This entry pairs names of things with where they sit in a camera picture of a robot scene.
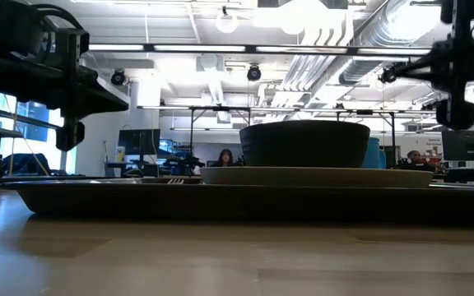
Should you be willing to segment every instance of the blue object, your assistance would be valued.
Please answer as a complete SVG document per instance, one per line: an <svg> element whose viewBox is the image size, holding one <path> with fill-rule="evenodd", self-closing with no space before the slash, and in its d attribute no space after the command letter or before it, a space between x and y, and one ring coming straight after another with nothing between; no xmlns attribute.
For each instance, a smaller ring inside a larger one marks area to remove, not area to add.
<svg viewBox="0 0 474 296"><path fill-rule="evenodd" d="M387 164L385 163L385 152L379 149L379 139L369 138L369 144L367 145L367 151L365 152L365 159L363 160L364 169L385 169Z"/></svg>

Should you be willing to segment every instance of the wooden table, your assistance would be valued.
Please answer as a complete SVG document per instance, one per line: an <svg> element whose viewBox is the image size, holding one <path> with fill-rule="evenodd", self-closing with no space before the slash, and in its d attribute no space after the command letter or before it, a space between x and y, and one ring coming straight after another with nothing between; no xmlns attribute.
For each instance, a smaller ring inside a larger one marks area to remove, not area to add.
<svg viewBox="0 0 474 296"><path fill-rule="evenodd" d="M52 220L0 191L0 295L474 296L474 230Z"/></svg>

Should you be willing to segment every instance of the window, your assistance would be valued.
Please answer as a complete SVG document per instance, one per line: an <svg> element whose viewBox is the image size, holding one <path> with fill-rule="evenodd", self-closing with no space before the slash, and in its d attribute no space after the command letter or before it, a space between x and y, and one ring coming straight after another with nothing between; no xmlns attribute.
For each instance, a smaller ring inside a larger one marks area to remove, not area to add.
<svg viewBox="0 0 474 296"><path fill-rule="evenodd" d="M14 130L14 120L9 118L8 113L17 114L20 118L34 119L34 123L25 123L18 120L16 130L23 133L24 138L2 138L0 145L0 154L2 157L9 156L12 152L16 153L41 153L49 162L51 169L61 169L65 164L61 164L62 151L56 148L56 131L51 127L46 127L46 123L57 126L63 125L63 118L60 110L49 110L43 104L37 102L18 102L13 95L0 93L0 128ZM76 149L67 153L67 168L69 173L74 173L74 162L76 160Z"/></svg>
<svg viewBox="0 0 474 296"><path fill-rule="evenodd" d="M14 126L14 121L10 118L0 118L0 127L5 129L11 129ZM19 129L24 131L24 123L17 123ZM0 145L0 154L3 158L9 156L12 151L16 153L30 153L30 150L34 153L41 153L45 155L45 158L49 162L49 167L51 169L60 169L60 162L62 158L62 151L56 148L56 131L52 128L47 127L36 127L28 125L27 128L30 129L44 129L45 138L44 141L39 141L36 139L27 138L24 139L17 138L14 141L11 138L2 138Z"/></svg>

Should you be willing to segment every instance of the white plate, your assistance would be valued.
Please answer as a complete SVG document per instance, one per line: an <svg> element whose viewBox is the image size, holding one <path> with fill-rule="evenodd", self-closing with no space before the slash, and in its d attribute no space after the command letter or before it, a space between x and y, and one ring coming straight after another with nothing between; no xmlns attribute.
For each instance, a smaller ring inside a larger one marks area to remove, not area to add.
<svg viewBox="0 0 474 296"><path fill-rule="evenodd" d="M433 173L401 169L224 167L201 169L206 184L306 187L428 187Z"/></svg>

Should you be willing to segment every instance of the computer monitor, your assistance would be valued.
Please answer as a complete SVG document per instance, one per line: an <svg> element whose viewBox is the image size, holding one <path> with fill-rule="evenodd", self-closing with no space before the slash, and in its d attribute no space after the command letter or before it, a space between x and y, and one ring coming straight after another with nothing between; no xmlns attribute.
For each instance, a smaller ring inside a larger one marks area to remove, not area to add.
<svg viewBox="0 0 474 296"><path fill-rule="evenodd" d="M125 155L155 155L158 151L160 129L122 130L118 145L125 147Z"/></svg>
<svg viewBox="0 0 474 296"><path fill-rule="evenodd" d="M442 132L445 160L474 160L474 131Z"/></svg>

